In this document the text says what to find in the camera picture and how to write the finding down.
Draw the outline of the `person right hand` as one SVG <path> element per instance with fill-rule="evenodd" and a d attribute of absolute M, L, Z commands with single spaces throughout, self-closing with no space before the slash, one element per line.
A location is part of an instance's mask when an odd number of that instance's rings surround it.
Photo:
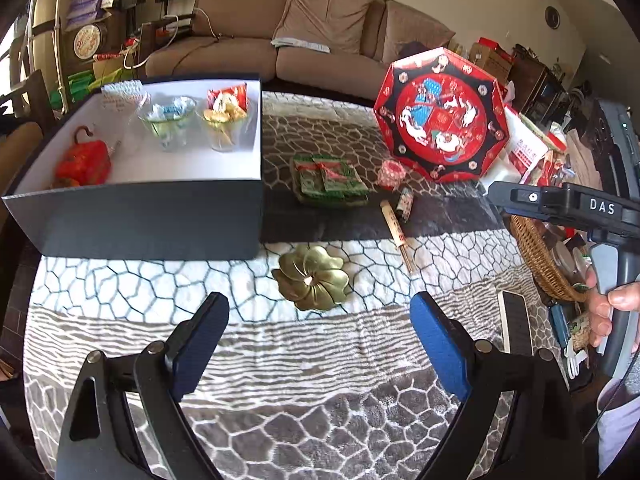
<path fill-rule="evenodd" d="M 602 340 L 613 330 L 613 313 L 638 312 L 640 308 L 640 285 L 638 282 L 613 289 L 602 295 L 598 289 L 597 274 L 593 266 L 587 271 L 586 285 L 589 287 L 586 306 L 589 316 L 589 343 L 593 348 L 600 346 Z"/>

